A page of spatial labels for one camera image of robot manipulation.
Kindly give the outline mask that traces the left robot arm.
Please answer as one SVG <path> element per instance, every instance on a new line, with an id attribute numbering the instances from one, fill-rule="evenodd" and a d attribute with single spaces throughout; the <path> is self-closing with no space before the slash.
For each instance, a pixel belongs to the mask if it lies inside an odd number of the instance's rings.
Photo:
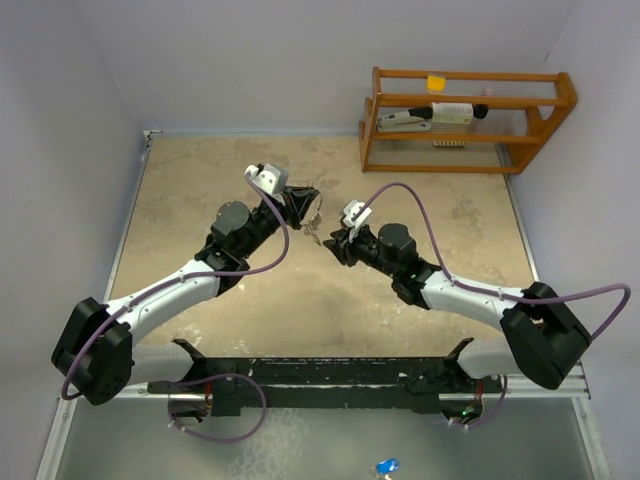
<path id="1" fill-rule="evenodd" d="M 277 231 L 301 229 L 320 195 L 313 187 L 252 188 L 259 205 L 224 204 L 203 248 L 176 272 L 119 299 L 100 303 L 89 297 L 73 308 L 51 357 L 64 376 L 63 399 L 83 397 L 101 405 L 130 384 L 148 382 L 171 382 L 184 392 L 202 387 L 206 369 L 186 347 L 172 341 L 147 351 L 139 344 L 184 311 L 280 264 L 284 253 L 259 268 L 251 268 L 248 259 Z"/>

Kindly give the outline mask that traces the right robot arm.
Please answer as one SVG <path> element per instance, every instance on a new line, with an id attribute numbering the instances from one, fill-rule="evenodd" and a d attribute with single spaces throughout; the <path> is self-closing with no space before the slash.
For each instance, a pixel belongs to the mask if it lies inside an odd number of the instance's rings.
<path id="1" fill-rule="evenodd" d="M 341 228 L 323 243 L 344 266 L 357 263 L 379 271 L 408 305 L 454 313 L 501 331 L 499 338 L 472 340 L 445 366 L 446 383 L 467 391 L 480 378 L 521 374 L 540 387 L 557 389 L 591 345 L 592 337 L 548 285 L 498 288 L 461 279 L 423 259 L 403 224 L 372 233 Z"/>

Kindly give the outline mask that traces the large silver keyring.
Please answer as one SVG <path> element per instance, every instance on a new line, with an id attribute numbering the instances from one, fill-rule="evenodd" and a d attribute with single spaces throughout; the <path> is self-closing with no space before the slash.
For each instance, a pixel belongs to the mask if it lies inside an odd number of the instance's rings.
<path id="1" fill-rule="evenodd" d="M 307 211 L 307 215 L 305 216 L 305 222 L 301 224 L 303 234 L 319 246 L 321 246 L 321 240 L 318 236 L 318 230 L 322 223 L 322 205 L 322 194 L 317 192 L 314 199 L 310 201 L 310 207 Z"/>

